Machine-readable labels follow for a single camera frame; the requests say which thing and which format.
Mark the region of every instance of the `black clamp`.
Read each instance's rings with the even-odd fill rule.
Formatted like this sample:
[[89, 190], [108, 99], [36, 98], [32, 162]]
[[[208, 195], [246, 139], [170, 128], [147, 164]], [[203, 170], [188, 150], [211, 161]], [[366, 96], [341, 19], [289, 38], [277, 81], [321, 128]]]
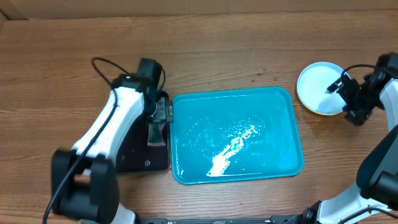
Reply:
[[[55, 151], [51, 160], [52, 194], [77, 158], [76, 151]], [[77, 182], [75, 175], [82, 174], [85, 169], [91, 171], [90, 183]], [[55, 214], [74, 220], [111, 223], [118, 207], [119, 189], [114, 165], [111, 160], [98, 155], [81, 160], [75, 173], [63, 185], [52, 209]]]
[[156, 102], [160, 99], [160, 91], [157, 89], [162, 74], [162, 66], [156, 60], [142, 58], [139, 62], [137, 73], [120, 74], [112, 82], [112, 87], [133, 88], [144, 94], [144, 111], [146, 117], [156, 112]]
[[[389, 53], [380, 56], [376, 67], [397, 73], [398, 54]], [[364, 77], [362, 84], [351, 79], [347, 74], [344, 74], [342, 78], [331, 84], [326, 92], [333, 93], [337, 90], [337, 93], [346, 102], [343, 111], [347, 113], [345, 118], [348, 121], [360, 126], [370, 117], [374, 107], [384, 109], [380, 101], [380, 92], [392, 78], [390, 75], [380, 69], [375, 69], [373, 73]]]

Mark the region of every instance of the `white plate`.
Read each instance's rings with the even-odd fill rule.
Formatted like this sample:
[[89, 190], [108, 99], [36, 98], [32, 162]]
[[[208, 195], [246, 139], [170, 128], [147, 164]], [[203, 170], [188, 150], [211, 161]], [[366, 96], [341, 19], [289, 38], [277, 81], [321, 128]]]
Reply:
[[343, 69], [330, 62], [317, 62], [305, 68], [297, 80], [297, 94], [309, 110], [322, 115], [335, 115], [346, 105], [341, 96], [326, 89], [334, 83]]

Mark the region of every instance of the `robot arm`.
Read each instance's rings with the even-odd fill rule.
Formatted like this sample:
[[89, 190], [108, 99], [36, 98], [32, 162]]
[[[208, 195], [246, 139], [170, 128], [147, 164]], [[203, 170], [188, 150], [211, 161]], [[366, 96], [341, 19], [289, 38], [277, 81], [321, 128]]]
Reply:
[[[396, 72], [398, 55], [382, 55], [377, 64]], [[371, 110], [378, 106], [386, 111], [389, 134], [361, 164], [356, 183], [335, 198], [306, 209], [302, 223], [352, 224], [380, 210], [398, 210], [398, 80], [375, 71], [362, 85], [347, 78], [337, 86], [338, 93], [347, 103], [343, 110], [349, 121], [355, 125], [363, 124]]]
[[[76, 175], [89, 175], [90, 182], [75, 180], [72, 175], [56, 198], [52, 208], [54, 213], [65, 215], [75, 220], [90, 220], [97, 223], [133, 224], [135, 213], [119, 203], [117, 167], [122, 144], [131, 138], [131, 130], [140, 133], [150, 129], [155, 137], [135, 144], [150, 144], [150, 141], [162, 142], [162, 130], [159, 127], [169, 119], [165, 99], [167, 94], [157, 89], [162, 66], [155, 60], [143, 58], [140, 61], [138, 75], [122, 74], [112, 82], [118, 98], [118, 105], [108, 125], [102, 130], [95, 143], [81, 159]], [[78, 140], [71, 151], [59, 149], [52, 158], [52, 193], [69, 171], [71, 165], [86, 149], [108, 118], [115, 104], [115, 95], [111, 91], [108, 102], [88, 132]]]

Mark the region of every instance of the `table surface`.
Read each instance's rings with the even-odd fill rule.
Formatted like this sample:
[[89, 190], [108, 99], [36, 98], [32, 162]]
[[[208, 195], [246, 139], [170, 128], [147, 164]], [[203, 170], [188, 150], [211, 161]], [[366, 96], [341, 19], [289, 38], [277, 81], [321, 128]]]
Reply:
[[[86, 133], [108, 99], [90, 65], [94, 56], [132, 72], [141, 57], [156, 59], [171, 97], [274, 85], [289, 91], [305, 158], [299, 175], [182, 185], [170, 168], [119, 181], [121, 202], [144, 218], [243, 218], [301, 213], [355, 182], [361, 161], [388, 132], [384, 112], [374, 110], [361, 127], [343, 114], [316, 115], [300, 103], [296, 80], [313, 62], [375, 64], [391, 51], [398, 51], [398, 11], [7, 21], [0, 36], [0, 223], [40, 223], [53, 152]], [[51, 215], [49, 223], [73, 222]], [[395, 221], [375, 215], [362, 223]]]

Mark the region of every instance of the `plastic tray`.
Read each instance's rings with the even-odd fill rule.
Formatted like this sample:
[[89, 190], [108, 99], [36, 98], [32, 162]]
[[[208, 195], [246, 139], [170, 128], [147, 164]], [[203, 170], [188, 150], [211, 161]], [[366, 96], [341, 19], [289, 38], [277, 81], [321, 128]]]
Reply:
[[292, 99], [281, 87], [174, 98], [172, 170], [182, 184], [285, 177], [304, 165]]

